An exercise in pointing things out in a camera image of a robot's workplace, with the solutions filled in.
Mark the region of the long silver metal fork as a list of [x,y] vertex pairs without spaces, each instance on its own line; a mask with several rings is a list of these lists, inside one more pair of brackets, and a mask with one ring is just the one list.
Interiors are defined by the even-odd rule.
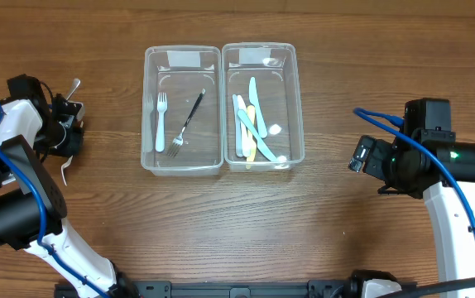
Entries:
[[74,78],[72,85],[69,89],[69,92],[65,95],[65,99],[70,100],[80,85],[81,85],[81,80],[78,78]]

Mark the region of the white plastic fork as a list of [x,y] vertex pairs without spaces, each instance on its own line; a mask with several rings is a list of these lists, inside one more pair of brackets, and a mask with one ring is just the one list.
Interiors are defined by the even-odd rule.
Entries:
[[61,166],[60,168],[60,172],[61,172],[61,178],[62,178],[62,181],[64,183],[65,186],[68,185],[67,183],[67,175],[66,175],[66,171],[67,169],[69,168],[69,166],[71,165],[72,163],[72,160],[73,160],[73,156],[70,156],[67,161]]
[[165,149],[165,113],[167,111],[167,94],[160,92],[157,96],[158,123],[156,128],[155,149],[157,152],[163,152]]

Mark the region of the black handled metal fork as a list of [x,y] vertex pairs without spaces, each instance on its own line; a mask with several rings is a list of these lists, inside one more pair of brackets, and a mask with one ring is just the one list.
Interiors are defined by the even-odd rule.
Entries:
[[188,127],[192,117],[194,116],[195,112],[197,111],[202,99],[204,98],[205,96],[205,93],[206,93],[206,89],[202,89],[201,93],[199,94],[198,98],[196,99],[195,103],[194,103],[194,106],[192,107],[191,111],[190,111],[190,114],[189,116],[187,117],[186,121],[185,121],[185,124],[183,125],[183,127],[181,128],[180,130],[180,133],[178,136],[176,136],[170,147],[168,148],[168,151],[166,152],[166,154],[170,157],[176,157],[176,155],[178,154],[178,152],[180,151],[183,143],[184,143],[184,138],[183,138],[183,135],[185,133],[185,130],[186,128]]

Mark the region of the yellow plastic knife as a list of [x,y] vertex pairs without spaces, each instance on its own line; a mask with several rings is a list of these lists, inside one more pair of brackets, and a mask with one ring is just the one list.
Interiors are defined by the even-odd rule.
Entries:
[[[247,116],[248,116],[249,120],[251,121],[251,123],[254,124],[255,123],[255,118],[256,118],[256,110],[255,110],[255,107],[253,105],[249,105],[247,107]],[[250,154],[247,157],[247,162],[253,162],[255,160],[256,153],[257,153],[257,144],[256,144],[256,142],[254,140],[254,136],[252,135],[252,132],[250,130],[247,131],[247,138],[248,138],[249,145],[250,145]]]

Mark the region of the mint green plastic knife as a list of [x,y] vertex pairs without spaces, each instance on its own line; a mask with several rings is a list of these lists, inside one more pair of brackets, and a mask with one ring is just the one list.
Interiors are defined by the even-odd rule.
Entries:
[[257,130],[261,138],[267,137],[266,123],[261,111],[261,105],[259,103],[258,93],[257,93],[257,81],[255,77],[251,77],[248,87],[249,101],[251,105],[255,107],[256,110],[256,119],[257,119]]

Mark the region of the light blue plastic knife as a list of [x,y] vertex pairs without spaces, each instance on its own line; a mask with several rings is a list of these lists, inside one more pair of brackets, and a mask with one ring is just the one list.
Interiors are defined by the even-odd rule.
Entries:
[[234,94],[233,99],[233,111],[234,111],[234,122],[235,122],[235,147],[237,157],[243,157],[242,154],[242,134],[241,134],[241,122],[238,117],[239,103],[238,96]]

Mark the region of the pale teal plastic knife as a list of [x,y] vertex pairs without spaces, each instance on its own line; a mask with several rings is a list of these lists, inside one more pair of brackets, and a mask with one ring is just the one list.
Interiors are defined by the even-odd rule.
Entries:
[[269,149],[267,144],[263,141],[263,139],[259,135],[259,132],[255,129],[255,127],[252,124],[251,120],[247,116],[247,112],[243,109],[239,109],[237,111],[237,116],[240,119],[241,123],[245,125],[247,130],[250,130],[252,135],[256,138],[256,140],[257,140],[257,150],[259,150],[267,160],[272,161],[272,162],[278,162],[278,158]]

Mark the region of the cream white plastic knife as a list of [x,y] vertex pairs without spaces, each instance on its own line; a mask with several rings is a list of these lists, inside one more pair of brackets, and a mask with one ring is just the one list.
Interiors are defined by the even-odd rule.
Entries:
[[[241,95],[237,96],[237,103],[238,103],[238,108],[240,110],[247,111],[247,107]],[[251,154],[251,148],[250,148],[248,137],[247,137],[247,128],[243,122],[240,122],[240,126],[241,126],[242,155],[245,157],[249,157]]]

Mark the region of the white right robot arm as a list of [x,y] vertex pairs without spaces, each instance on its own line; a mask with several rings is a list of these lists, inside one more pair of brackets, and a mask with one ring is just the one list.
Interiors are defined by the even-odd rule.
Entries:
[[370,277],[362,297],[385,295],[475,297],[475,143],[458,142],[450,102],[422,98],[405,103],[401,117],[355,108],[361,119],[389,132],[393,142],[363,135],[348,163],[383,182],[380,195],[423,200],[432,224],[439,281],[406,289]]

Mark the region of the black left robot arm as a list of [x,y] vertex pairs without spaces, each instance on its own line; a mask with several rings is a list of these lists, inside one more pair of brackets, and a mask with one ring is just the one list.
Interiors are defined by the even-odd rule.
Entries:
[[79,154],[84,104],[27,74],[8,79],[7,87],[0,99],[0,246],[39,257],[61,274],[70,286],[57,287],[57,297],[138,297],[135,283],[72,227],[44,167],[48,156]]

